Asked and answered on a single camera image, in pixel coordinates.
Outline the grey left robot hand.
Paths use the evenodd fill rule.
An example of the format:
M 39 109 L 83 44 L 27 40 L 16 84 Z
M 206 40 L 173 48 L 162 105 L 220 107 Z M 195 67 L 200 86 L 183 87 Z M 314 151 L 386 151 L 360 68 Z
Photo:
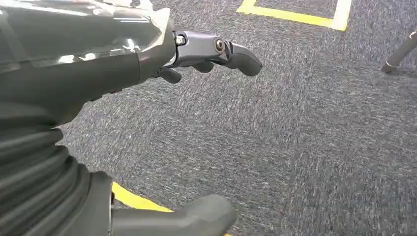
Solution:
M 175 212 L 113 208 L 113 180 L 59 141 L 85 103 L 215 64 L 262 63 L 217 35 L 176 30 L 170 10 L 97 0 L 0 3 L 0 233 L 3 236 L 223 236 L 236 210 L 218 195 Z

